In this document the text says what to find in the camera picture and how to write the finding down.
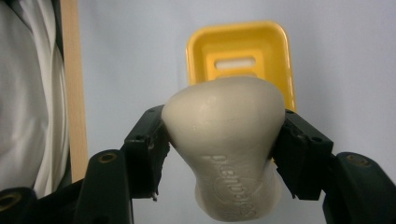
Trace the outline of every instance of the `white fabric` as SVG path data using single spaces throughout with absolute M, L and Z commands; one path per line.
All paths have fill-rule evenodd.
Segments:
M 64 174 L 64 64 L 50 0 L 0 2 L 0 190 L 53 192 Z

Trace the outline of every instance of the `bar of soap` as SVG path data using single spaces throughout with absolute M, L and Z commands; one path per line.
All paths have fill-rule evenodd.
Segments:
M 195 199 L 212 218 L 268 214 L 281 186 L 269 153 L 285 116 L 280 91 L 256 77 L 190 86 L 163 108 L 171 143 L 196 177 Z

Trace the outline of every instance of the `wooden strip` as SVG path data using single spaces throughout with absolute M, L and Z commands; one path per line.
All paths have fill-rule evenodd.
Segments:
M 78 0 L 61 0 L 61 12 L 70 159 L 72 181 L 76 182 L 84 178 L 88 165 L 84 86 L 79 43 Z

